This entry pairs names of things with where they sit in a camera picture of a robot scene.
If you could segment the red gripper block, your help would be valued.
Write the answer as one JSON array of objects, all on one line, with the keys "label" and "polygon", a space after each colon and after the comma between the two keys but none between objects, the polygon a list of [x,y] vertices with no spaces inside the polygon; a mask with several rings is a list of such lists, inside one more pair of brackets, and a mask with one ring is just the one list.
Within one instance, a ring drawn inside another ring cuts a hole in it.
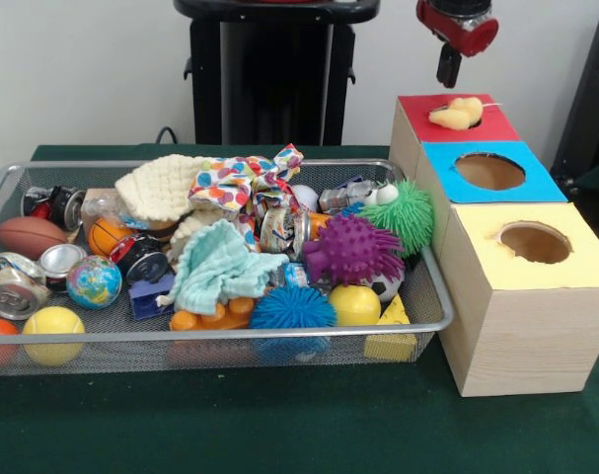
[{"label": "red gripper block", "polygon": [[458,79],[462,55],[473,57],[485,51],[498,33],[499,22],[492,14],[491,1],[419,0],[415,11],[418,20],[444,41],[436,79],[452,89]]}]

